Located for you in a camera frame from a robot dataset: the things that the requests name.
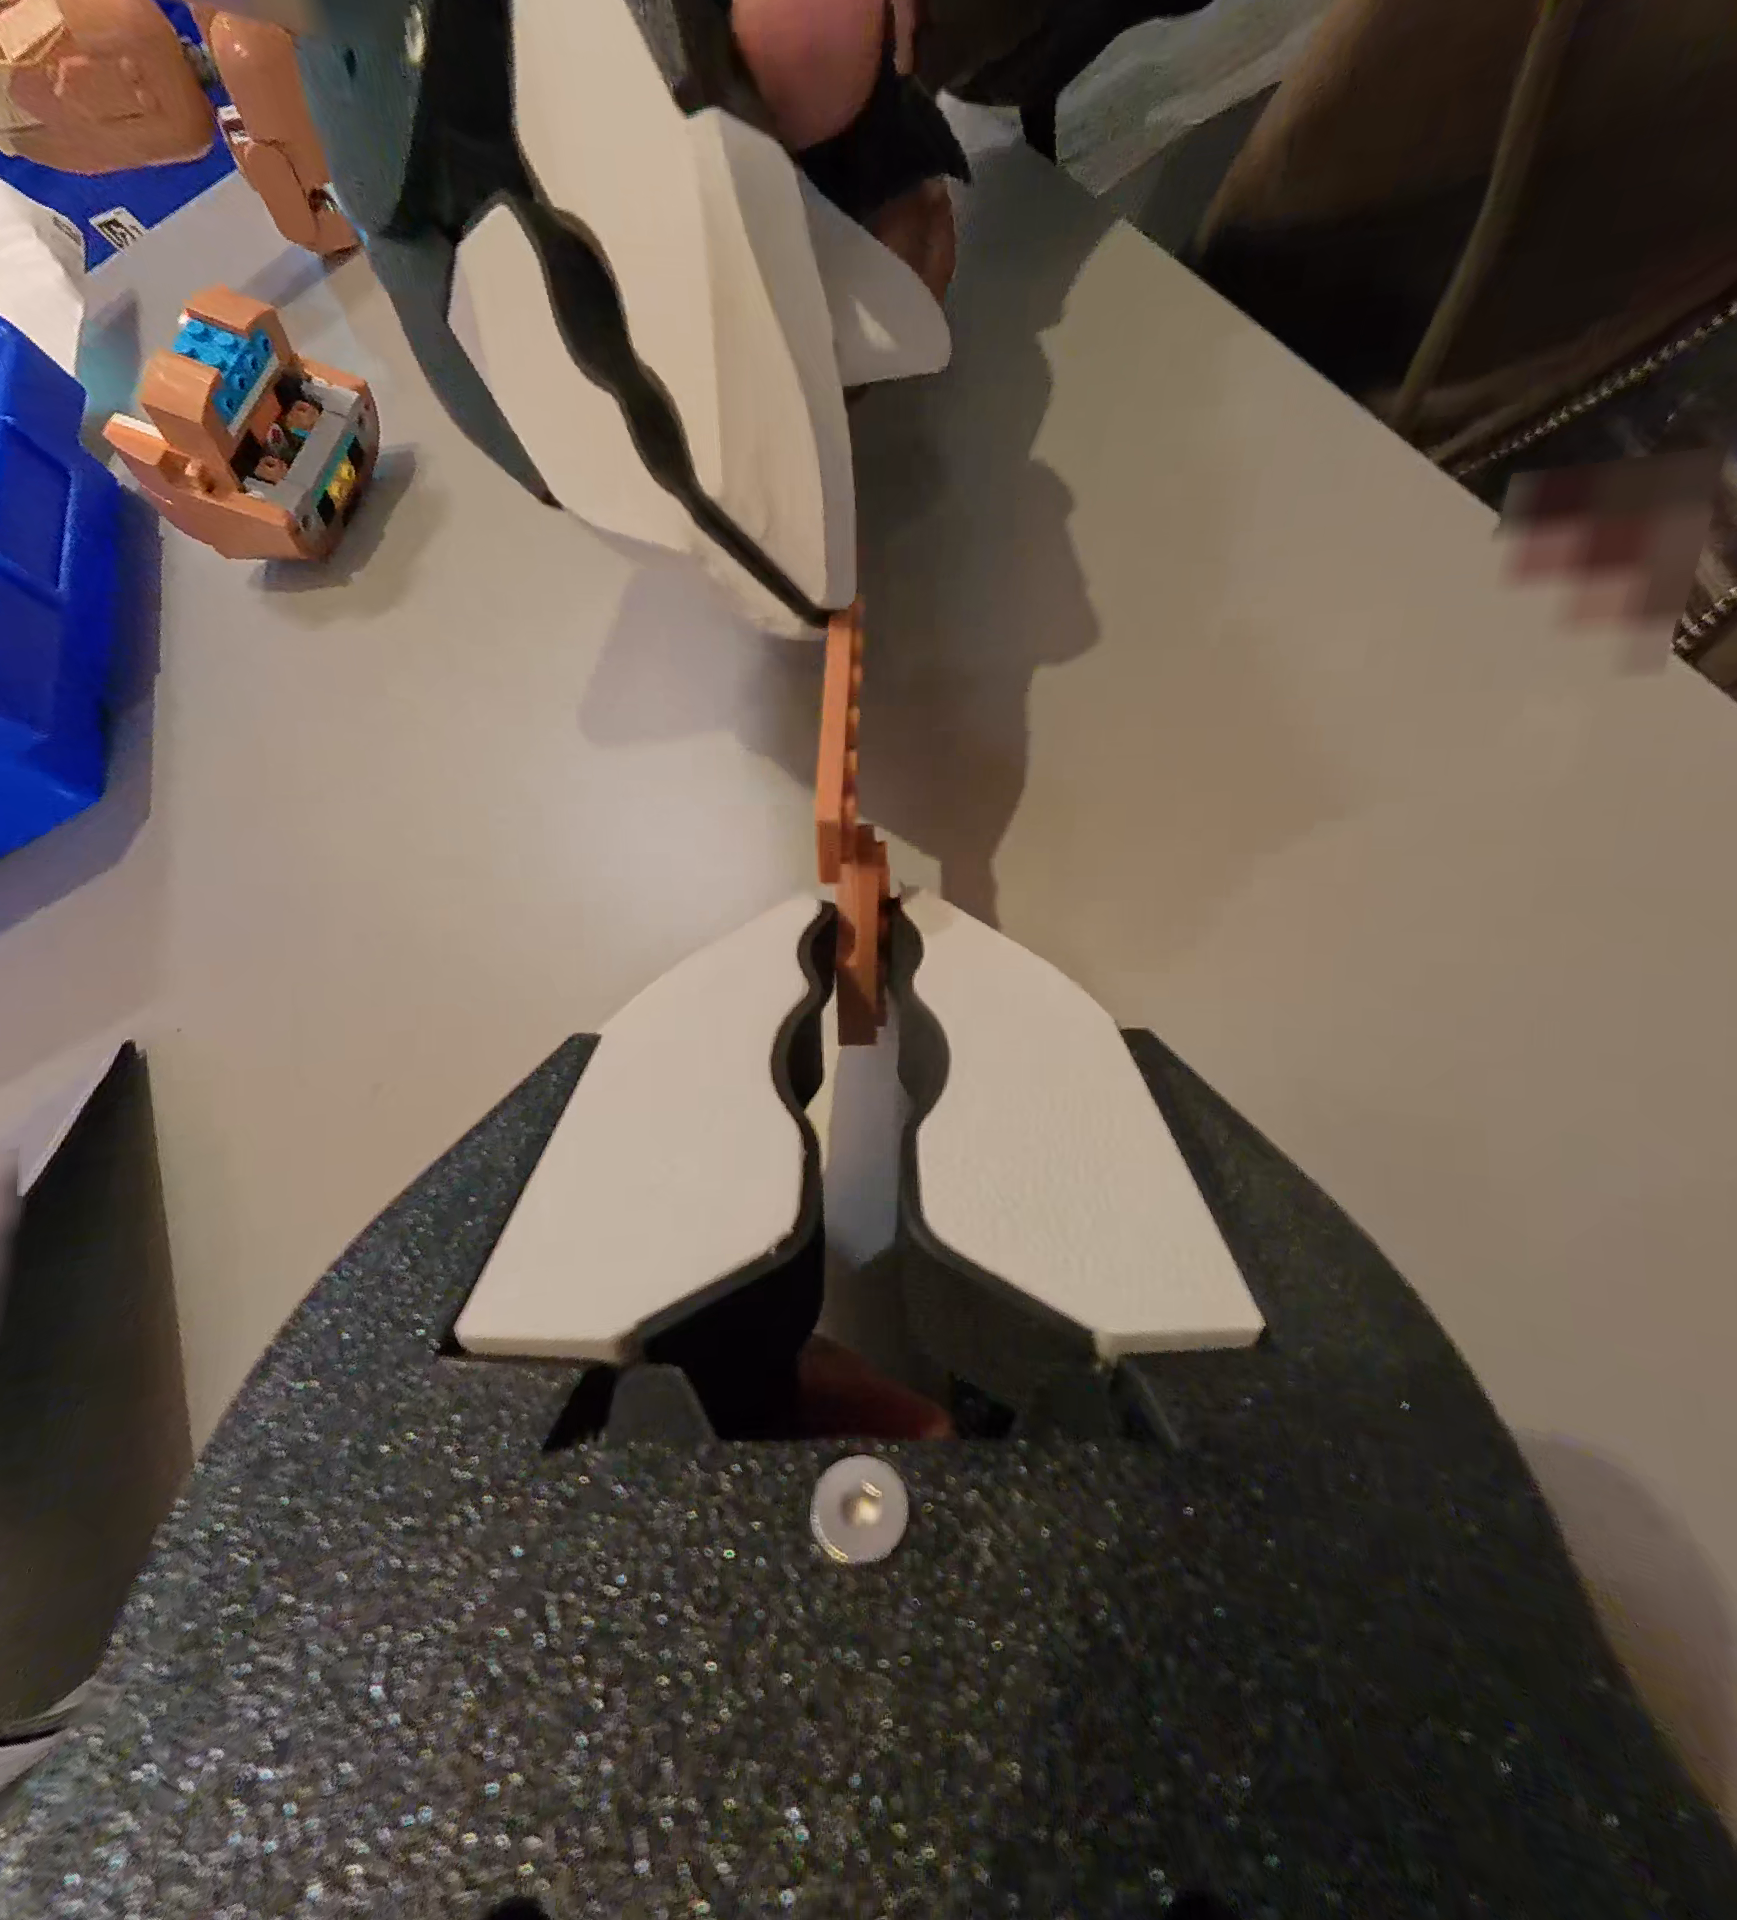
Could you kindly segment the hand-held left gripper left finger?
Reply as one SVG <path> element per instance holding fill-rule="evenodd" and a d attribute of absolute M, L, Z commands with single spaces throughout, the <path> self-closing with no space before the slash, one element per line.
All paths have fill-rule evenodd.
<path fill-rule="evenodd" d="M 471 1355 L 629 1361 L 810 1247 L 828 900 L 698 948 L 598 1031 L 454 1323 Z"/>

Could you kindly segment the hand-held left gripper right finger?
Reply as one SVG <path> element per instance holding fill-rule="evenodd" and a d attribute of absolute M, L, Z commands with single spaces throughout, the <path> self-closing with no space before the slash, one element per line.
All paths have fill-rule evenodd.
<path fill-rule="evenodd" d="M 1116 1020 L 938 893 L 893 915 L 911 1316 L 948 1365 L 1251 1348 L 1262 1310 Z"/>

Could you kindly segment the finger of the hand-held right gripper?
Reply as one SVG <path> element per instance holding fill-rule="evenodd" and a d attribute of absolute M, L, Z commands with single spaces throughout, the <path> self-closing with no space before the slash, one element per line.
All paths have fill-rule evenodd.
<path fill-rule="evenodd" d="M 509 43 L 509 192 L 602 253 L 711 498 L 821 608 L 848 608 L 845 383 L 938 371 L 941 305 L 739 96 L 717 3 L 512 3 Z"/>
<path fill-rule="evenodd" d="M 769 631 L 828 619 L 698 483 L 678 408 L 577 225 L 499 192 L 454 249 L 451 305 L 471 308 L 474 367 L 560 511 L 615 543 L 697 563 Z"/>

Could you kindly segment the narrow brown toy brick plate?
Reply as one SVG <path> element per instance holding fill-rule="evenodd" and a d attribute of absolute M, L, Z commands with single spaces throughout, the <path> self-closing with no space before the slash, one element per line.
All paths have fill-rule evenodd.
<path fill-rule="evenodd" d="M 836 884 L 858 856 L 858 727 L 862 697 L 862 601 L 828 618 L 822 708 L 814 732 L 814 873 Z"/>

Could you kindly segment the person's right hand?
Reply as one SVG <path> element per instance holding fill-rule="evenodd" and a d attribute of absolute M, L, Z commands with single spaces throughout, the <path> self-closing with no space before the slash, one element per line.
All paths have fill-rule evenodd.
<path fill-rule="evenodd" d="M 740 65 L 793 153 L 842 134 L 884 65 L 913 71 L 921 3 L 729 3 Z M 921 177 L 865 216 L 867 232 L 944 305 L 955 268 L 951 182 Z"/>

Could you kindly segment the small brown brick model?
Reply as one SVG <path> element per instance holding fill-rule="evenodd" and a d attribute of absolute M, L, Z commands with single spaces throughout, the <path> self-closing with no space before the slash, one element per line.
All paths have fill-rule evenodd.
<path fill-rule="evenodd" d="M 271 301 L 192 292 L 102 433 L 161 518 L 223 557 L 320 563 L 381 453 L 373 385 L 302 354 Z"/>

